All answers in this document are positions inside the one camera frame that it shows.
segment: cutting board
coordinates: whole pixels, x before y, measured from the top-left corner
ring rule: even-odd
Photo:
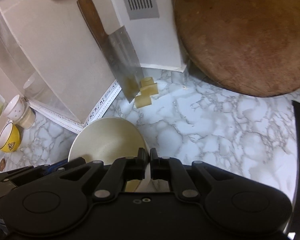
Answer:
[[[175,0],[175,20],[192,61],[225,88],[300,88],[300,0]]]

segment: white marble surface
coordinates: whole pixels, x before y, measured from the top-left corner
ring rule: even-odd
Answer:
[[[19,126],[18,129],[22,138],[19,149],[13,153],[0,151],[0,161],[2,158],[6,161],[3,171],[53,164],[66,159],[77,136],[38,112],[30,129],[22,130]]]
[[[159,156],[202,160],[293,199],[298,157],[291,100],[300,101],[300,90],[274,98],[240,95],[206,83],[196,68],[145,76],[158,82],[152,105],[136,109],[121,92],[105,116],[132,122]]]

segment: knife handle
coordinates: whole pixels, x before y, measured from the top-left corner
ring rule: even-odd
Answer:
[[[91,31],[92,36],[98,45],[102,46],[103,43],[108,39],[108,34],[106,34],[106,31],[103,28],[103,24],[93,1],[78,0],[77,4],[89,30]]]

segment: screw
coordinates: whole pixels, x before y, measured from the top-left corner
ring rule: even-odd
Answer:
[[[182,195],[187,198],[196,197],[199,193],[193,189],[186,189],[182,192]]]
[[[142,201],[143,201],[143,202],[150,202],[150,201],[151,201],[151,199],[150,199],[150,198],[147,198],[147,197],[145,197],[145,198],[143,198],[143,199],[142,199]]]
[[[111,195],[111,193],[105,189],[100,189],[100,190],[97,190],[94,195],[98,198],[106,198],[106,197],[109,197]]]
[[[142,203],[142,201],[140,199],[134,199],[132,202],[135,203],[135,204],[141,204]]]

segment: small yellow bowl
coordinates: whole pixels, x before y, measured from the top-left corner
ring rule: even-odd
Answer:
[[[12,123],[8,123],[0,134],[0,150],[6,153],[14,152],[20,146],[20,133]]]

